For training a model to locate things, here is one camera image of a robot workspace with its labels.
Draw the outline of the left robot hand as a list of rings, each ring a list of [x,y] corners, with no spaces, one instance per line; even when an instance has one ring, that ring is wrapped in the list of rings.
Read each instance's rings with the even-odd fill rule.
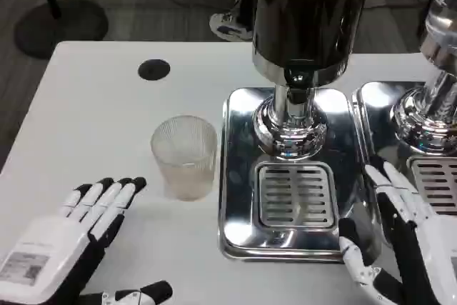
[[[58,213],[27,226],[1,263],[2,304],[164,304],[167,281],[84,294],[145,178],[104,178],[73,189]]]

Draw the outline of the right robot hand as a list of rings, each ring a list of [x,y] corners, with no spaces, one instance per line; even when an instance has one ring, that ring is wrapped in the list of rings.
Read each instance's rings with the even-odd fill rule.
[[[456,218],[438,214],[391,163],[364,169],[401,278],[367,262],[354,220],[342,218],[339,246],[354,283],[375,304],[455,304]]]

